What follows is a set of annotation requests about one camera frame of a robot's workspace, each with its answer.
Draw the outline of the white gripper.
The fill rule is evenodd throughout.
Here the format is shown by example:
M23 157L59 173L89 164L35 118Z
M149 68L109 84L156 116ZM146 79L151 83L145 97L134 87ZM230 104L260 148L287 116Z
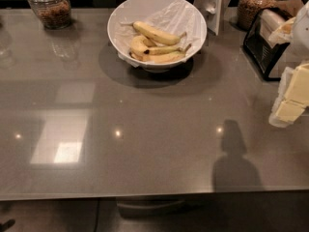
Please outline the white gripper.
M292 27L291 45L295 51L309 51L309 1L299 10ZM284 98L287 101L309 105L309 65L297 66Z

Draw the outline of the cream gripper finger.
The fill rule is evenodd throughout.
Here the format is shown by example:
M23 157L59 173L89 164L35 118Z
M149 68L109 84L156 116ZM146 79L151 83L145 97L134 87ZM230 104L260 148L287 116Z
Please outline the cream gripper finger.
M305 106L293 101L281 101L275 111L276 117L283 122L294 122L305 110Z

